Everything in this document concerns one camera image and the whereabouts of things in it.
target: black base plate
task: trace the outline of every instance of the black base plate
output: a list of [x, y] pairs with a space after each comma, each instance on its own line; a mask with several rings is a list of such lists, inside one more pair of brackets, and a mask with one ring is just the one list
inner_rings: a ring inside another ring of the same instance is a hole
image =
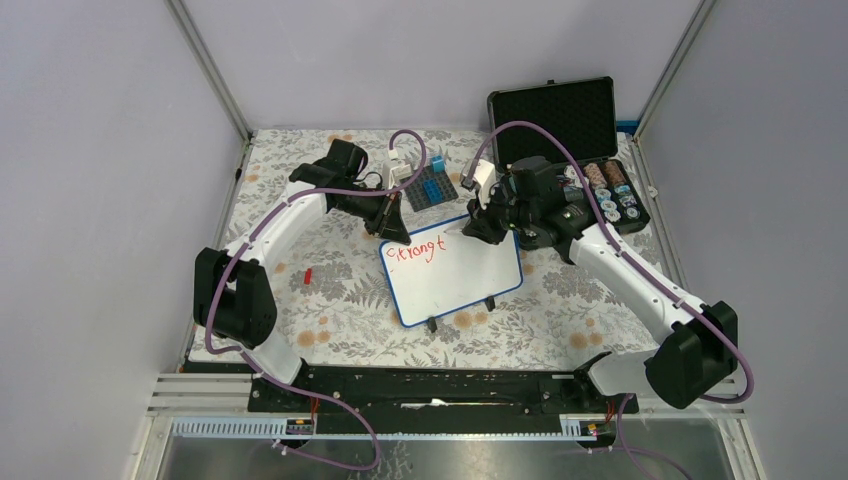
[[[585, 371], [516, 372], [374, 367], [310, 366], [304, 362], [294, 385], [337, 397], [360, 413], [378, 434], [560, 433], [559, 415], [603, 416], [623, 395], [597, 393]], [[250, 412], [309, 412], [309, 399], [263, 379], [253, 381]], [[439, 399], [451, 406], [423, 406]], [[639, 411], [636, 399], [626, 413]], [[365, 433], [359, 421], [334, 404], [321, 402], [321, 433]]]
[[[427, 180], [434, 180], [436, 185], [439, 186], [439, 191], [442, 192], [441, 202], [437, 204], [430, 202], [430, 197], [428, 197], [427, 193], [424, 191], [424, 182]], [[424, 167], [424, 171], [421, 172], [421, 176], [418, 177], [418, 180], [416, 180], [412, 185], [406, 187], [404, 193], [406, 193], [406, 199], [409, 200], [409, 204], [412, 206], [413, 212], [420, 212], [425, 208], [441, 205], [445, 202], [452, 202], [459, 198], [459, 194], [456, 193], [456, 189], [453, 188], [453, 184], [451, 183], [447, 172], [434, 172], [432, 165]]]

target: table surface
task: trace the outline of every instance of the table surface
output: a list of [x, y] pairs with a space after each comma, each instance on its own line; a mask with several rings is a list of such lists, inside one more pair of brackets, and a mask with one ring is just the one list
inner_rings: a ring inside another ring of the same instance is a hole
[[[256, 223], [283, 192], [289, 173], [301, 163], [326, 155], [334, 138], [365, 148], [371, 171], [387, 159], [391, 133], [257, 132], [225, 240], [237, 238]], [[477, 131], [420, 133], [428, 155], [440, 153], [445, 158], [459, 199], [418, 213], [404, 200], [401, 211], [410, 231], [466, 212], [471, 193], [459, 188], [459, 171], [486, 136]], [[397, 148], [402, 158], [420, 159], [411, 137], [401, 137]], [[615, 158], [622, 161], [644, 198], [624, 134], [619, 134]], [[624, 239], [661, 268], [651, 225]], [[635, 315], [600, 281], [564, 264], [552, 249], [521, 253], [524, 284], [498, 297], [493, 312], [478, 304], [439, 319], [435, 333], [424, 325], [405, 328], [394, 310], [379, 245], [378, 239], [365, 233], [362, 220], [332, 211], [297, 241], [288, 258], [269, 268], [278, 309], [276, 328], [310, 364], [569, 370], [605, 350], [656, 348]], [[312, 280], [305, 285], [309, 268]], [[214, 357], [206, 352], [202, 327], [196, 328], [189, 360], [240, 362], [232, 353]]]

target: gray wall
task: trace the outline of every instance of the gray wall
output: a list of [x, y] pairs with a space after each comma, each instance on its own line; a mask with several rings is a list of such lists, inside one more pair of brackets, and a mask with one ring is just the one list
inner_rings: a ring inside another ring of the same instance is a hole
[[493, 90], [616, 80], [635, 120], [698, 0], [190, 0], [253, 128], [479, 127]]
[[644, 148], [692, 289], [740, 316], [770, 479], [846, 478], [848, 3], [719, 2]]
[[0, 3], [0, 478], [120, 478], [239, 140], [163, 1]]

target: metal frame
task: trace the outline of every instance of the metal frame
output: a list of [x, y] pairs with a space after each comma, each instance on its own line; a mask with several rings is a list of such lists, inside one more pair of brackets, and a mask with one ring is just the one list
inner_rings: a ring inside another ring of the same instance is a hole
[[[179, 417], [173, 420], [171, 435], [175, 437], [193, 438], [249, 438], [260, 440], [302, 440], [303, 435], [286, 434], [287, 420], [284, 418], [263, 417]], [[309, 420], [309, 414], [304, 413], [294, 417], [298, 420]], [[595, 440], [593, 436], [580, 435], [580, 420], [560, 416], [561, 433], [516, 433], [516, 434], [379, 434], [381, 441], [586, 441]], [[367, 434], [321, 434], [310, 435], [315, 440], [370, 440]]]
[[[174, 15], [177, 25], [183, 32], [186, 42], [191, 48], [201, 69], [209, 80], [210, 87], [215, 92], [225, 109], [234, 128], [245, 141], [245, 149], [236, 166], [235, 181], [227, 192], [226, 203], [215, 234], [215, 243], [220, 245], [226, 233], [227, 223], [235, 204], [241, 172], [252, 152], [251, 129], [244, 119], [238, 104], [229, 91], [220, 71], [213, 61], [206, 44], [200, 36], [183, 0], [165, 0], [169, 10]], [[688, 288], [680, 258], [665, 225], [665, 214], [658, 199], [658, 192], [653, 186], [653, 176], [648, 168], [644, 154], [639, 146], [639, 138], [645, 131], [650, 119], [662, 100], [673, 77], [689, 52], [695, 38], [703, 27], [707, 17], [717, 0], [702, 0], [698, 5], [686, 31], [680, 39], [674, 53], [665, 67], [650, 99], [640, 116], [639, 127], [634, 137], [629, 137], [629, 143], [634, 155], [636, 172], [640, 183], [644, 186], [645, 206], [654, 220], [653, 228], [660, 243], [661, 261], [667, 275], [683, 288]], [[190, 341], [191, 329], [188, 332]], [[218, 425], [213, 429], [219, 435], [231, 435], [225, 425], [245, 423], [254, 426], [280, 423], [287, 418], [298, 418], [308, 415], [304, 413], [268, 414], [250, 413], [247, 411], [251, 395], [253, 376], [250, 374], [162, 374], [156, 384], [153, 397], [147, 413], [147, 427], [142, 454], [133, 469], [131, 478], [139, 480], [154, 480], [158, 477], [159, 469], [166, 454], [169, 438], [174, 434], [184, 434], [186, 422], [199, 421], [205, 425]], [[717, 385], [711, 393], [718, 395], [733, 395], [737, 386], [732, 379], [727, 379]], [[630, 418], [663, 418], [663, 419], [694, 419], [712, 418], [721, 433], [722, 440], [730, 459], [731, 467], [736, 478], [765, 480], [759, 454], [751, 439], [750, 428], [745, 412], [739, 406], [723, 406], [714, 403], [698, 401], [685, 410], [677, 410], [666, 405], [656, 397], [640, 397], [641, 411], [638, 414], [628, 414]], [[600, 420], [598, 415], [561, 415], [563, 424], [563, 440], [576, 440], [566, 432], [569, 425], [581, 420]], [[357, 439], [359, 435], [343, 436]], [[407, 440], [551, 440], [553, 436], [534, 435], [415, 435], [398, 436]]]
[[636, 128], [635, 133], [635, 137], [637, 139], [642, 135], [648, 123], [650, 123], [651, 117], [657, 109], [657, 105], [662, 100], [666, 90], [668, 90], [671, 80], [680, 69], [683, 59], [686, 57], [686, 54], [689, 53], [689, 49], [692, 48], [695, 38], [698, 36], [698, 33], [701, 32], [701, 27], [704, 26], [704, 23], [707, 21], [710, 12], [712, 12], [713, 7], [715, 7], [717, 2], [718, 0], [701, 0], [701, 3], [699, 3], [698, 7], [695, 9], [695, 13], [689, 20], [689, 24], [686, 25], [686, 30], [683, 31], [683, 36], [677, 43], [677, 47], [674, 49], [674, 52], [671, 54], [671, 58], [666, 64], [665, 70], [663, 70], [657, 85], [654, 87], [654, 91], [652, 91], [651, 96], [648, 97], [648, 103], [645, 104], [645, 108], [639, 116], [639, 126]]
[[212, 87], [212, 91], [215, 92], [215, 95], [221, 102], [221, 106], [224, 107], [224, 111], [227, 113], [233, 127], [239, 136], [241, 136], [242, 140], [250, 140], [250, 126], [244, 119], [244, 115], [242, 115], [238, 103], [236, 103], [233, 94], [227, 87], [227, 83], [224, 82], [221, 71], [215, 65], [215, 61], [212, 59], [212, 55], [210, 55], [209, 49], [203, 41], [203, 37], [200, 36], [197, 25], [194, 23], [194, 19], [192, 19], [185, 2], [183, 0], [165, 0], [165, 4], [174, 16], [177, 26], [185, 37], [186, 44], [191, 48], [200, 69], [203, 70], [203, 74], [209, 80], [209, 86]]

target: case lid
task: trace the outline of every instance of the case lid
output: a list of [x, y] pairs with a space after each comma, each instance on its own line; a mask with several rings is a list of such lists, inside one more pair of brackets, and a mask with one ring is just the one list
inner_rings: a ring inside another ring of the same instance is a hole
[[[610, 77], [492, 92], [488, 104], [492, 129], [513, 120], [535, 123], [561, 141], [578, 163], [618, 152]], [[495, 163], [501, 171], [533, 155], [543, 155], [551, 163], [566, 161], [551, 142], [527, 128], [506, 130], [494, 143]]]

